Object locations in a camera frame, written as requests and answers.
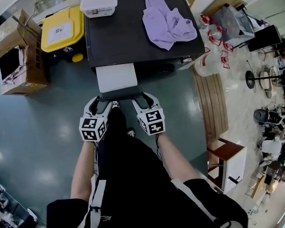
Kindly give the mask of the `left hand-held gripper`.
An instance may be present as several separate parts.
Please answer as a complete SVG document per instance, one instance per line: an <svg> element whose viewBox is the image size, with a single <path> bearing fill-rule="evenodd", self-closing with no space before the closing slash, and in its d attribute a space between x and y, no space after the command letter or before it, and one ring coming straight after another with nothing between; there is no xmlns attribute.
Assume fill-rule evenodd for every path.
<svg viewBox="0 0 285 228"><path fill-rule="evenodd" d="M85 105L79 123L79 132L84 141L101 141L107 130L106 123L112 107L112 101L100 102L99 96L95 96Z"/></svg>

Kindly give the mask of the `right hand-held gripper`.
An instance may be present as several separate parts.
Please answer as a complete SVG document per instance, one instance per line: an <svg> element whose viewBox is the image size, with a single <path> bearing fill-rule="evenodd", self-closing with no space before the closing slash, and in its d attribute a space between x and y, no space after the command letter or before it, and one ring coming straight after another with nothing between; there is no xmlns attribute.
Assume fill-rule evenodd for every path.
<svg viewBox="0 0 285 228"><path fill-rule="evenodd" d="M165 132L165 116L159 100L147 92L142 92L142 96L147 102L147 108L141 108L136 99L132 99L140 126L149 136Z"/></svg>

